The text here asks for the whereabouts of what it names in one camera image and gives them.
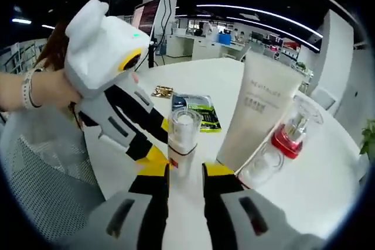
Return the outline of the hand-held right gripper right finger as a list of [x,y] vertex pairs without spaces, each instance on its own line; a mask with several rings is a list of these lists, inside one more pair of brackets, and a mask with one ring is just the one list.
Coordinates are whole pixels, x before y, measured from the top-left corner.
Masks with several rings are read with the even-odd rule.
[[290,226],[283,210],[245,189],[226,166],[203,163],[202,173],[213,249],[321,249],[321,238]]

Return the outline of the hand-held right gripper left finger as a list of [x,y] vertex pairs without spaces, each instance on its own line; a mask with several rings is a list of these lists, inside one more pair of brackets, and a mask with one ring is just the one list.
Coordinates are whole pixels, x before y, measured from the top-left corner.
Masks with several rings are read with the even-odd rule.
[[102,203],[68,249],[161,249],[168,218],[167,163],[144,166],[129,190]]

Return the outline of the person's left hand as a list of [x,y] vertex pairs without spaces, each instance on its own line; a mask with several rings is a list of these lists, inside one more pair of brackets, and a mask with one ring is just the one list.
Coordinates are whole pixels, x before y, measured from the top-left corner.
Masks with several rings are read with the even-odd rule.
[[82,96],[68,80],[65,70],[50,71],[44,74],[46,79],[44,103],[58,107],[67,107],[79,103]]

